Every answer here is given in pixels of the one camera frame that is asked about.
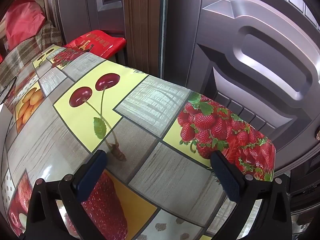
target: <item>table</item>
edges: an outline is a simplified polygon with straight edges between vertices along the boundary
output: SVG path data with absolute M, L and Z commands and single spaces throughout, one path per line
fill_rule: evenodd
M 243 173 L 272 180 L 272 142 L 237 115 L 91 53 L 50 46 L 21 69 L 5 105 L 13 118 L 2 194 L 17 234 L 36 179 L 73 174 L 97 149 L 108 164 L 83 206 L 109 239 L 210 239 L 234 207 L 210 169 L 216 149 Z

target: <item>strawberry print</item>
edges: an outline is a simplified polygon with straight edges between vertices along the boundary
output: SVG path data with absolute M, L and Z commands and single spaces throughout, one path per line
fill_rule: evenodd
M 198 153 L 204 159 L 210 159 L 211 153 L 216 150 L 216 148 L 201 146 L 200 143 L 197 143 L 196 146 L 197 146 Z
M 227 138 L 226 122 L 221 117 L 218 117 L 210 132 L 218 140 L 225 140 Z
M 125 240 L 128 234 L 128 224 L 112 179 L 103 172 L 82 207 L 106 239 Z M 77 232 L 69 217 L 66 218 L 73 235 Z
M 200 143 L 211 143 L 212 138 L 210 138 L 210 133 L 208 130 L 199 130 L 199 132 L 196 133 L 195 138 Z
M 202 113 L 196 114 L 195 116 L 195 126 L 198 129 L 208 130 L 213 126 L 215 118 L 213 115 L 204 115 Z
M 182 126 L 188 120 L 188 118 L 189 114 L 181 111 L 177 118 L 179 125 Z
M 210 159 L 212 152 L 219 150 L 243 174 L 272 180 L 274 145 L 225 106 L 193 92 L 178 116 L 178 123 L 182 126 L 179 144 L 188 145 L 192 154 Z
M 249 135 L 247 131 L 241 131 L 237 134 L 239 146 L 246 146 L 249 143 Z
M 180 136 L 184 142 L 189 142 L 195 137 L 195 129 L 190 126 L 189 122 L 183 124 Z
M 198 114 L 200 113 L 200 109 L 194 109 L 192 104 L 190 102 L 187 102 L 186 105 L 184 106 L 184 109 L 189 113 L 189 114 Z
M 250 127 L 250 130 L 249 130 L 249 142 L 250 143 L 257 142 L 256 130 L 253 127 Z

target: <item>wooden door frame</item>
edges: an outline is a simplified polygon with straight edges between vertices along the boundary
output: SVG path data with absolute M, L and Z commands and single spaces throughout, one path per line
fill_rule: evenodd
M 123 2 L 129 66 L 160 77 L 163 0 Z

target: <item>red plastic bag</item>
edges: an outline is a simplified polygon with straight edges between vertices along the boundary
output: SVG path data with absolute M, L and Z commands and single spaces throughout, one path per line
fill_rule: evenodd
M 123 49 L 125 45 L 124 38 L 111 37 L 103 31 L 94 30 L 71 41 L 66 47 L 91 52 L 107 59 Z
M 35 36 L 45 23 L 45 14 L 35 0 L 15 0 L 6 13 L 5 28 L 9 50 Z

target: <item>checkered fabric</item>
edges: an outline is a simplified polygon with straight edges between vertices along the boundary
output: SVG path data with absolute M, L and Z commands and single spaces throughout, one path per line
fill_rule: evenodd
M 0 91 L 19 70 L 52 44 L 62 46 L 62 37 L 50 21 L 46 21 L 36 36 L 21 42 L 0 64 Z

